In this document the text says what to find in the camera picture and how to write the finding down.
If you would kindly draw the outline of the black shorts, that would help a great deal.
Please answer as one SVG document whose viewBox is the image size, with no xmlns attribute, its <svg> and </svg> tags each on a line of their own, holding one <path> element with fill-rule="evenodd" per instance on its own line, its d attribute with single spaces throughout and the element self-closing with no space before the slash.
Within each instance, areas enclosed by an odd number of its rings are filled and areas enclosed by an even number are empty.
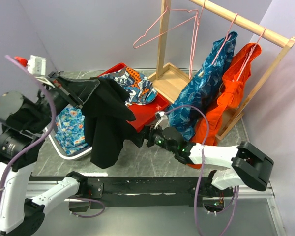
<svg viewBox="0 0 295 236">
<path fill-rule="evenodd" d="M 82 114 L 85 142 L 92 147 L 90 161 L 105 169 L 117 162 L 124 140 L 135 138 L 137 131 L 129 124 L 135 120 L 125 104 L 129 93 L 113 79 L 98 80 L 100 85 L 82 108 Z"/>
</svg>

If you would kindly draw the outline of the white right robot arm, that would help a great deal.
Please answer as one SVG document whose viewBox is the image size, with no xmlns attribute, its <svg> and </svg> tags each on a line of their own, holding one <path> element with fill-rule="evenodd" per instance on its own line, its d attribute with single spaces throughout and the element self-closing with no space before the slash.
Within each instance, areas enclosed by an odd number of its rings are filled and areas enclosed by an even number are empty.
<svg viewBox="0 0 295 236">
<path fill-rule="evenodd" d="M 174 127 L 145 126 L 131 141 L 138 147 L 158 145 L 185 165 L 213 165 L 223 167 L 212 171 L 205 184 L 211 196 L 233 186 L 246 185 L 256 191 L 266 191 L 274 161 L 250 142 L 235 146 L 209 146 L 183 139 Z"/>
</svg>

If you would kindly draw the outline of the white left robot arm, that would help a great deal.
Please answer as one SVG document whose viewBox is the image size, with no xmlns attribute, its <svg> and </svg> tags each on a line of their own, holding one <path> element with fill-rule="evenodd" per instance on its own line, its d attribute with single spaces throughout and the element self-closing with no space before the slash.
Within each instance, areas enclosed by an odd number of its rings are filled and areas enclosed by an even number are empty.
<svg viewBox="0 0 295 236">
<path fill-rule="evenodd" d="M 39 151 L 67 105 L 82 108 L 100 86 L 98 79 L 72 80 L 52 73 L 43 97 L 30 101 L 17 91 L 0 97 L 0 236 L 30 236 L 65 199 L 89 202 L 86 176 L 70 172 L 51 189 L 26 197 Z"/>
</svg>

